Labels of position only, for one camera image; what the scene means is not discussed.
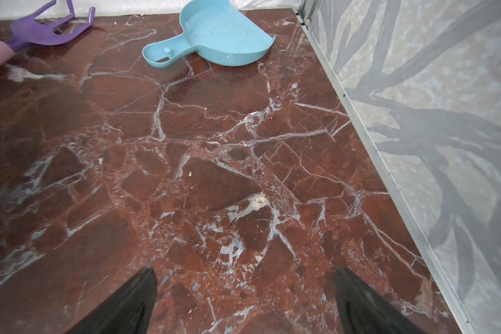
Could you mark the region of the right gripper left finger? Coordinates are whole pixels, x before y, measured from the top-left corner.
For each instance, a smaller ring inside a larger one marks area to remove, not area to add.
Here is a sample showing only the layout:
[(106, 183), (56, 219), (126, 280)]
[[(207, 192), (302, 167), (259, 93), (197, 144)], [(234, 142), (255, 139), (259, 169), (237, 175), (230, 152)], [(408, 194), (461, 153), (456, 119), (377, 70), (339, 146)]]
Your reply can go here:
[(144, 267), (68, 332), (146, 333), (156, 296), (154, 269)]

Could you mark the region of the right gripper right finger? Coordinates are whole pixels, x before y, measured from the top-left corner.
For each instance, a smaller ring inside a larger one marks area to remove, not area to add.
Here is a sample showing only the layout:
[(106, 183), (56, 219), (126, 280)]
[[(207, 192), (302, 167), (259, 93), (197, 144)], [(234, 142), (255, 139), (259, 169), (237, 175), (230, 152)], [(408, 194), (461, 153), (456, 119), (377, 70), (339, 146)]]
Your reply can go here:
[(345, 333), (424, 334), (350, 269), (337, 270), (333, 282)]

